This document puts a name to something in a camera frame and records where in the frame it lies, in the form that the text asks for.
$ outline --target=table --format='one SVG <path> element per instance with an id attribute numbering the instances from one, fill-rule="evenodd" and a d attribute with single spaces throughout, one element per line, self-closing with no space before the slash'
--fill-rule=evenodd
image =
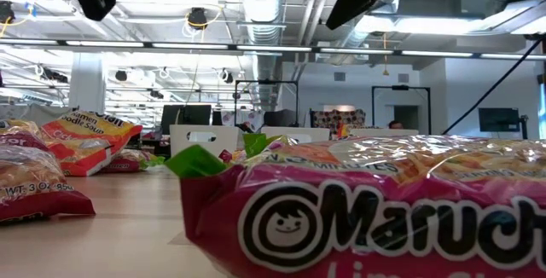
<path id="1" fill-rule="evenodd" d="M 225 278 L 186 240 L 178 180 L 165 167 L 68 182 L 97 215 L 0 228 L 2 277 Z"/>

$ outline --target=black cable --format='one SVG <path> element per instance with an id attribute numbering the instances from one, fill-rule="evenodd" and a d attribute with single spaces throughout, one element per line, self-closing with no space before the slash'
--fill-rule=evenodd
<path id="1" fill-rule="evenodd" d="M 448 134 L 450 132 L 451 129 L 453 129 L 456 125 L 458 125 L 463 119 L 465 119 L 474 109 L 476 109 L 476 107 L 493 91 L 495 90 L 495 88 L 500 84 L 502 83 L 502 81 L 504 81 L 505 78 L 507 78 L 510 73 L 512 73 L 526 58 L 527 56 L 529 56 L 529 54 L 544 40 L 544 37 L 542 37 L 541 39 L 538 39 L 528 50 L 527 52 L 512 66 L 512 68 L 510 68 L 510 70 L 508 70 L 506 73 L 504 73 L 504 75 L 499 78 L 499 80 L 493 84 L 493 86 L 491 86 L 491 88 L 489 88 L 489 90 L 487 90 L 487 92 L 485 92 L 485 94 L 483 96 L 481 96 L 481 98 L 479 98 L 479 100 L 472 106 L 470 107 L 470 109 L 464 113 L 456 122 L 453 123 L 453 125 L 450 125 L 449 128 L 447 128 L 443 133 L 442 135 L 445 135 L 445 134 Z"/>

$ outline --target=doorway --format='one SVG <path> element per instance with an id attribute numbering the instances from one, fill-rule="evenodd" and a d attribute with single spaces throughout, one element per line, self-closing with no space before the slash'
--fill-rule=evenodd
<path id="1" fill-rule="evenodd" d="M 394 118 L 407 130 L 419 130 L 418 106 L 394 106 Z"/>

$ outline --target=wall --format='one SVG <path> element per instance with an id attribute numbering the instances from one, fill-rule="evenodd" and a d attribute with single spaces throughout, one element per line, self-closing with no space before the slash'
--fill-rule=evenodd
<path id="1" fill-rule="evenodd" d="M 445 59 L 436 61 L 421 70 L 419 80 L 421 86 L 431 89 L 431 118 L 433 134 L 441 134 L 447 124 L 446 76 Z"/>
<path id="2" fill-rule="evenodd" d="M 421 85 L 431 88 L 433 134 L 441 134 L 457 121 L 514 63 L 443 59 L 421 70 Z M 533 61 L 523 62 L 478 107 L 518 108 L 520 115 L 529 117 L 529 138 L 539 138 L 537 112 L 540 92 L 536 78 L 539 67 L 540 64 Z M 521 138 L 520 133 L 480 132 L 478 108 L 449 133 Z"/>
<path id="3" fill-rule="evenodd" d="M 372 85 L 392 86 L 399 84 L 399 73 L 409 74 L 408 85 L 419 85 L 419 73 L 413 71 L 409 65 L 389 66 L 389 76 L 383 75 L 383 71 L 383 66 L 373 68 L 367 65 L 334 67 L 329 64 L 309 64 L 299 81 L 299 122 L 310 126 L 309 109 L 322 111 L 324 105 L 353 105 L 366 112 L 366 125 L 372 125 Z M 291 78 L 292 72 L 293 63 L 284 63 L 283 78 Z M 334 82 L 334 72 L 345 72 L 346 81 Z M 413 90 L 376 90 L 375 125 L 386 126 L 393 120 L 393 105 L 415 105 L 426 111 L 426 97 L 424 91 L 419 94 Z M 289 91 L 283 90 L 279 98 L 279 105 L 284 108 L 295 107 L 295 96 Z M 421 124 L 423 132 L 427 132 L 426 121 Z"/>
<path id="4" fill-rule="evenodd" d="M 461 117 L 515 61 L 445 60 L 447 122 Z M 536 62 L 523 62 L 478 107 L 518 108 L 527 115 L 529 138 L 538 139 L 539 86 Z M 450 134 L 497 137 L 496 133 L 480 132 L 478 109 L 470 113 Z M 501 133 L 501 138 L 521 138 L 519 133 Z"/>

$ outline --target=pillar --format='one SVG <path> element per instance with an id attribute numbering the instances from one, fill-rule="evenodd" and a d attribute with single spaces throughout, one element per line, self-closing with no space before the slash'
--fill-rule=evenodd
<path id="1" fill-rule="evenodd" d="M 107 68 L 100 53 L 75 53 L 68 105 L 80 110 L 104 113 Z"/>

